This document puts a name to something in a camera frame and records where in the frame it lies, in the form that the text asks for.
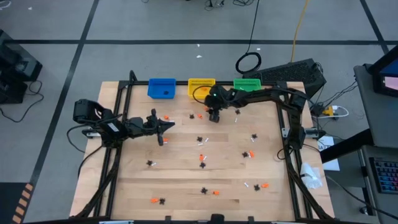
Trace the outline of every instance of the white tag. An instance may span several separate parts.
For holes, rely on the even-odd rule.
[[[113,123],[108,123],[108,126],[109,126],[114,132],[119,132],[119,129],[118,129]]]

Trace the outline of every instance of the yellow cable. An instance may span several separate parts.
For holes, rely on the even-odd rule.
[[[301,26],[301,22],[303,21],[305,10],[307,9],[307,5],[308,5],[309,1],[310,0],[305,0],[305,5],[304,5],[304,8],[303,8],[303,11],[301,12],[300,20],[298,21],[298,24],[297,24],[296,32],[294,34],[294,39],[293,39],[292,57],[290,58],[290,62],[294,61],[294,52],[295,52],[295,48],[296,48],[297,33],[299,32],[299,28]]]

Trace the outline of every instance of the desk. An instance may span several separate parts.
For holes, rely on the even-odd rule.
[[[288,83],[288,86],[303,91],[302,83]],[[99,104],[113,108],[117,87],[118,82],[104,82]],[[203,105],[187,96],[187,86],[177,85],[173,100],[153,100],[147,96],[147,86],[134,85],[127,117],[145,118],[152,108],[159,118],[168,115],[175,121],[175,126],[164,134],[169,143],[160,147],[155,136],[124,142],[112,219],[164,220],[171,215],[172,220],[209,220],[212,213],[221,213],[226,220],[234,221],[247,221],[248,216],[253,216],[255,221],[294,221],[285,162],[278,161],[275,156],[282,148],[275,103],[256,103],[241,108],[237,123],[234,122],[234,109],[223,110],[220,123],[216,124],[208,120]],[[190,119],[191,113],[201,113],[203,119]],[[312,126],[306,106],[303,127]],[[252,142],[250,138],[254,133],[258,138]],[[198,146],[197,136],[209,138],[209,141]],[[317,146],[313,139],[306,139],[305,143]],[[89,139],[86,155],[100,144],[99,138]],[[243,158],[242,153],[249,150],[254,151],[255,158]],[[199,167],[200,154],[207,156],[204,169]],[[319,153],[305,146],[301,154],[303,162],[320,168],[323,187],[310,191],[334,217]],[[98,188],[103,158],[104,150],[83,166],[70,215],[80,212]],[[148,167],[148,159],[157,165]],[[254,191],[255,184],[263,183],[268,183],[269,188]],[[206,187],[209,194],[201,194],[202,187]],[[214,190],[219,190],[220,195],[212,195]],[[165,205],[151,203],[152,197],[165,198]],[[108,193],[105,193],[103,201],[107,198]],[[305,217],[299,190],[298,199],[300,213]]]

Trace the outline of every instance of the computer monitor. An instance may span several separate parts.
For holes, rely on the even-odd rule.
[[[398,97],[398,45],[368,68],[376,93]]]

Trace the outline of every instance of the yellow bin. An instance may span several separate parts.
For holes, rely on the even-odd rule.
[[[209,95],[210,86],[213,86],[215,84],[215,78],[190,78],[188,80],[188,96],[193,99],[193,91],[195,91],[195,89],[200,86],[204,86],[202,88],[199,88],[195,92],[195,98],[198,100],[203,100],[206,98],[207,95]]]

